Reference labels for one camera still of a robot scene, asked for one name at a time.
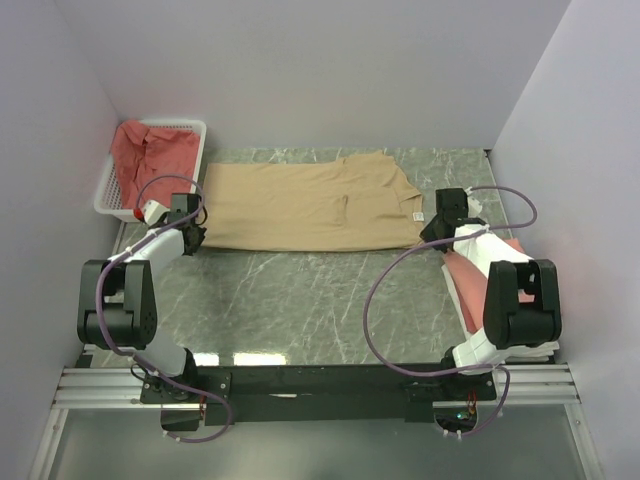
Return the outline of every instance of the red cloth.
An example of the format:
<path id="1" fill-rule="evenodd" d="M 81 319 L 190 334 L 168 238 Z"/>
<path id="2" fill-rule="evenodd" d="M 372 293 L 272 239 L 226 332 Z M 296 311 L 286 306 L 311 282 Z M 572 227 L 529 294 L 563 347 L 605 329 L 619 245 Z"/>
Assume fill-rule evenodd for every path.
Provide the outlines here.
<path id="1" fill-rule="evenodd" d="M 517 238 L 505 240 L 509 246 L 520 253 L 525 253 Z M 460 299 L 460 310 L 469 333 L 476 333 L 482 328 L 484 316 L 484 300 L 487 295 L 487 277 L 476 266 L 462 255 L 449 252 L 444 256 L 444 263 L 449 269 L 451 278 Z M 533 297 L 521 293 L 521 302 L 531 302 Z"/>
<path id="2" fill-rule="evenodd" d="M 167 173 L 193 178 L 200 136 L 188 130 L 147 127 L 127 120 L 116 130 L 111 155 L 122 192 L 122 208 L 135 208 L 138 193 L 149 180 Z M 171 205 L 171 194 L 188 193 L 191 184 L 178 178 L 163 178 L 147 188 L 140 206 L 156 200 Z"/>

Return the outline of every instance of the marble table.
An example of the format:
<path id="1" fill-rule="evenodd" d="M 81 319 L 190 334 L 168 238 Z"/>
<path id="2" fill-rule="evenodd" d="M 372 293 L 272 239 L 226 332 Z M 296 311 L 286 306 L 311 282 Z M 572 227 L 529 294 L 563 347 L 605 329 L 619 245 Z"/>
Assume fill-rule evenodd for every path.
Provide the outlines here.
<path id="1" fill-rule="evenodd" d="M 205 152 L 208 162 L 322 163 L 377 149 L 234 149 Z M 424 195 L 425 218 L 435 213 L 438 188 L 493 184 L 480 149 L 384 149 Z M 477 195 L 481 216 L 505 222 L 495 191 Z M 126 224 L 121 251 L 144 234 Z M 159 325 L 202 365 L 373 363 L 362 333 L 362 306 L 371 283 L 399 251 L 268 253 L 202 248 L 170 264 L 155 284 Z M 394 362 L 437 362 L 464 340 L 436 251 L 409 257 L 378 290 L 371 328 Z M 94 367 L 122 366 L 96 353 Z"/>

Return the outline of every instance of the white laundry basket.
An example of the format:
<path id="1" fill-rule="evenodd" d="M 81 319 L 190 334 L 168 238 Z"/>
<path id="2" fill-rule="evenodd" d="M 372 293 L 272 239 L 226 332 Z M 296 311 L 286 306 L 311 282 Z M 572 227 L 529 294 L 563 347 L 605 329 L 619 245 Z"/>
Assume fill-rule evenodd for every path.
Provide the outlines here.
<path id="1" fill-rule="evenodd" d="M 202 163 L 202 150 L 204 149 L 204 139 L 207 135 L 207 126 L 200 120 L 184 120 L 164 118 L 158 120 L 140 120 L 149 127 L 164 127 L 175 128 L 180 130 L 190 130 L 200 135 L 200 145 L 198 146 L 198 155 L 196 157 L 196 164 L 193 169 L 193 179 L 198 180 L 200 173 L 200 164 Z M 191 187 L 191 193 L 196 191 L 196 187 Z M 107 161 L 105 163 L 104 171 L 98 185 L 98 191 L 93 200 L 93 207 L 96 212 L 105 215 L 113 215 L 119 218 L 123 222 L 137 222 L 136 217 L 133 216 L 132 209 L 122 208 L 122 199 L 120 192 L 120 185 L 116 178 L 116 169 L 113 164 L 113 156 L 109 153 Z"/>

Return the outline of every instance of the tan cloth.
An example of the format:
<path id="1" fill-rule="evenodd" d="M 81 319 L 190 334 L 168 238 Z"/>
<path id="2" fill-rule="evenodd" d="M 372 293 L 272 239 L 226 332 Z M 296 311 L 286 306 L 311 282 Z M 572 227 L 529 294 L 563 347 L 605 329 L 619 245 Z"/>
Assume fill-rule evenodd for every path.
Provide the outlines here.
<path id="1" fill-rule="evenodd" d="M 220 164 L 204 180 L 203 245 L 352 252 L 416 245 L 422 195 L 381 151 L 326 164 Z"/>

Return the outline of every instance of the gray wall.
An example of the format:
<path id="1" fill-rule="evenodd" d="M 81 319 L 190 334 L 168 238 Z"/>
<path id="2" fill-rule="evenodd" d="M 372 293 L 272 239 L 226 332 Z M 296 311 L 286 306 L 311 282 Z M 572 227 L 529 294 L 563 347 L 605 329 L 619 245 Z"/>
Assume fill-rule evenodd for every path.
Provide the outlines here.
<path id="1" fill-rule="evenodd" d="M 18 479 L 79 352 L 80 268 L 115 236 L 91 199 L 117 118 L 52 2 L 0 2 L 0 65 L 0 464 Z"/>
<path id="2" fill-rule="evenodd" d="M 637 1 L 573 0 L 491 157 L 540 209 L 518 235 L 559 268 L 562 348 L 611 479 L 640 467 L 638 25 Z"/>
<path id="3" fill-rule="evenodd" d="M 493 147 L 569 0 L 56 0 L 121 117 L 226 146 Z"/>

